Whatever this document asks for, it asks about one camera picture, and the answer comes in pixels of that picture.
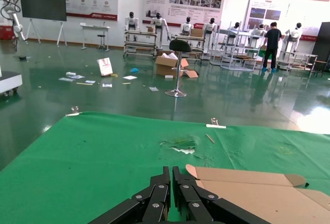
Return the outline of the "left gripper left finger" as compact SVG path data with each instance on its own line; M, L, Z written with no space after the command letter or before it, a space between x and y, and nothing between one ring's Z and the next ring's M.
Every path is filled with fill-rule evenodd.
M168 219L171 205L171 178L167 166L152 176L150 185L109 209L91 223L159 223Z

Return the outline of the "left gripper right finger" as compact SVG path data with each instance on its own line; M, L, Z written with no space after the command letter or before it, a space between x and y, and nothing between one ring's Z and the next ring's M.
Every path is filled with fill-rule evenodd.
M251 212L197 185L195 178L172 168L175 207L182 223L263 223Z

